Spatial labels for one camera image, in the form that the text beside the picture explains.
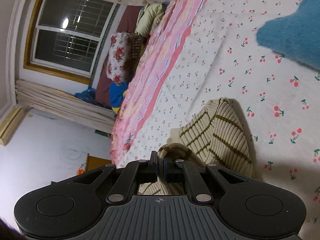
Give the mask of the beige left curtain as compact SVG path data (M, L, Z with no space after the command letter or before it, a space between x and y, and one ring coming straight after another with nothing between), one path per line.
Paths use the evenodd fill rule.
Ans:
M21 106L45 111L105 133L114 126L113 112L87 103L58 89L24 80L15 82L16 100Z

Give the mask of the teal fleece folded garment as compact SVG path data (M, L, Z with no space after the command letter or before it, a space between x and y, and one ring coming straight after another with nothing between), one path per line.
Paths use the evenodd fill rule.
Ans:
M302 0L296 12L265 22L260 46L319 71L319 0Z

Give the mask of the barred window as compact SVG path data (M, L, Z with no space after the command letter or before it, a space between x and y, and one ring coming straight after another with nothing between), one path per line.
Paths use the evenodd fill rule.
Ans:
M24 68L90 83L118 8L102 0L35 0Z

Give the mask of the red floral pillow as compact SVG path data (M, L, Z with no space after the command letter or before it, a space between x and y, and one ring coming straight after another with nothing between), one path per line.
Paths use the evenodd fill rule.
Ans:
M130 78L140 55L143 37L137 33L117 32L111 35L106 76L115 83Z

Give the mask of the wooden desk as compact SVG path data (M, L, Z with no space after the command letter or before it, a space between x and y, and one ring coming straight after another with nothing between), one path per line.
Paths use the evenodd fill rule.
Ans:
M106 164L112 164L111 160L103 159L99 157L94 157L91 155L87 155L84 172L88 172L94 170L96 168L102 167Z

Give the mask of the pale green pillow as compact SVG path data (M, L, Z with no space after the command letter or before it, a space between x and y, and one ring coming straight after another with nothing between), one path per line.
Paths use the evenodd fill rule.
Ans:
M164 14L163 4L147 4L139 12L135 33L149 37L160 24Z

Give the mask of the orange object on desk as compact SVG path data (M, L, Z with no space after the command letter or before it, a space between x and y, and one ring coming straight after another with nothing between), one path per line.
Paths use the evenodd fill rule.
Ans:
M78 168L77 172L76 172L76 175L81 175L85 172L85 169L86 169L86 165L85 164L81 164L81 166Z

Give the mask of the blue and yellow clothing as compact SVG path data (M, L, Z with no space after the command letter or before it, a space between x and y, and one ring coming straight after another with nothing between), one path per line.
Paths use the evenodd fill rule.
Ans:
M122 83L112 82L109 87L110 105L114 113L118 114L122 101L124 100L129 83L124 81Z

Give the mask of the pink striped blanket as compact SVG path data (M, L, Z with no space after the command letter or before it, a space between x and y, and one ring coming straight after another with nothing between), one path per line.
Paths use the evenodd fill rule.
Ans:
M208 0L171 0L129 83L111 134L112 163L119 165L153 111L197 14Z

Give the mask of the beige striped ribbed sweater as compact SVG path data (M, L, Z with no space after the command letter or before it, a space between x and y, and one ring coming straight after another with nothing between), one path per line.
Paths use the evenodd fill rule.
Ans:
M142 195L182 194L181 183L164 180L164 161L182 159L196 167L217 164L254 177L249 146L240 120L227 98L209 100L189 123L173 128L167 143L157 152L159 173L155 183L140 185Z

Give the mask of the blue plastic bag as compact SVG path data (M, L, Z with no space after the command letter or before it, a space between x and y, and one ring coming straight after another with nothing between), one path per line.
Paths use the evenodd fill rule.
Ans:
M96 105L97 102L95 100L95 89L90 87L80 93L75 93L74 96L84 102L91 103Z

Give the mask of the cherry print bed sheet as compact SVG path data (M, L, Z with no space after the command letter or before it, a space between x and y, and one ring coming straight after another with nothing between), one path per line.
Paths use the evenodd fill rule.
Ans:
M319 73L257 44L269 20L302 0L208 0L119 167L147 159L209 100L227 98L244 129L256 178L306 205L302 239L319 239Z

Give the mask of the maroon bench cushion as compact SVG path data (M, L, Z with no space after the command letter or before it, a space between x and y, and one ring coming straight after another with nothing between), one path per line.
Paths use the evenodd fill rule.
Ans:
M136 28L138 14L142 7L127 6L116 31L108 37L108 51L103 63L100 78L96 87L95 100L104 107L112 108L110 103L110 87L124 85L129 70L132 45L130 39Z

